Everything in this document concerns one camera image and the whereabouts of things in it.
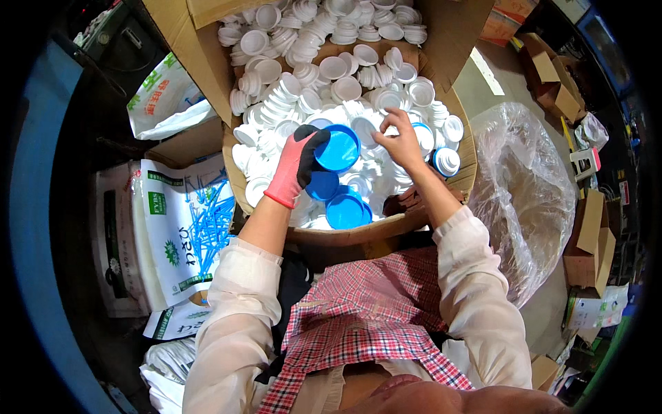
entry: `mouth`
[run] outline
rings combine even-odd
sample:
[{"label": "mouth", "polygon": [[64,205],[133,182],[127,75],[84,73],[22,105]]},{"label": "mouth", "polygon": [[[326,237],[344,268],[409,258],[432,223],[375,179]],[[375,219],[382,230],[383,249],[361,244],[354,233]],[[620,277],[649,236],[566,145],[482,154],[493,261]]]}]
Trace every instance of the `mouth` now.
[{"label": "mouth", "polygon": [[393,392],[402,386],[422,381],[419,377],[411,374],[396,375],[384,381],[372,394],[371,397],[381,394],[385,399],[389,398]]}]

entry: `person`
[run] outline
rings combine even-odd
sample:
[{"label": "person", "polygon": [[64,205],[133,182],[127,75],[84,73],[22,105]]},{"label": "person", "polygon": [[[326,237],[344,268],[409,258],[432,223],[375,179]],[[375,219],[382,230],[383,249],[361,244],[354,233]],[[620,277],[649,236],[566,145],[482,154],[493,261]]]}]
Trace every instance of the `person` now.
[{"label": "person", "polygon": [[[270,329],[281,317],[279,265],[290,213],[310,182],[314,149],[329,139],[328,131],[299,127],[265,197],[221,250],[183,412],[569,412],[531,389],[524,322],[506,300],[508,282],[487,229],[423,161],[407,113],[387,110],[374,139],[411,176],[436,249],[327,268],[292,306],[284,358],[276,358]],[[391,125],[398,136],[384,136]],[[450,339],[440,349],[432,336],[446,329]],[[275,359],[277,375],[258,381]]]}]

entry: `white stool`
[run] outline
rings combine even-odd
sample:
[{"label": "white stool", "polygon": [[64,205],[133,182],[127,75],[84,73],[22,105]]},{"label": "white stool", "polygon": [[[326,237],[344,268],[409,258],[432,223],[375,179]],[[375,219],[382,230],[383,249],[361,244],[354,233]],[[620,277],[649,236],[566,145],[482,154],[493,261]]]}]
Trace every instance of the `white stool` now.
[{"label": "white stool", "polygon": [[[570,153],[570,161],[575,163],[577,171],[579,172],[579,174],[575,176],[576,182],[580,182],[581,180],[585,179],[586,177],[590,177],[600,170],[600,157],[598,156],[598,149],[594,146],[586,150]],[[580,165],[581,161],[588,162],[590,164],[589,168],[582,171]]]}]

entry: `red and black glove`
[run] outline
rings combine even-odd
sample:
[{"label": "red and black glove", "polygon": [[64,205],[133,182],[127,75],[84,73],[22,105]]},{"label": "red and black glove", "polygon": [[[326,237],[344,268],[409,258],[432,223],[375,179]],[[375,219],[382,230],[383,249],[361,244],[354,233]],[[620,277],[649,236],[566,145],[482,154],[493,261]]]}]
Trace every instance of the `red and black glove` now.
[{"label": "red and black glove", "polygon": [[310,184],[310,173],[316,163],[314,151],[331,137],[331,132],[312,125],[301,125],[287,137],[278,168],[264,195],[293,209],[295,198]]}]

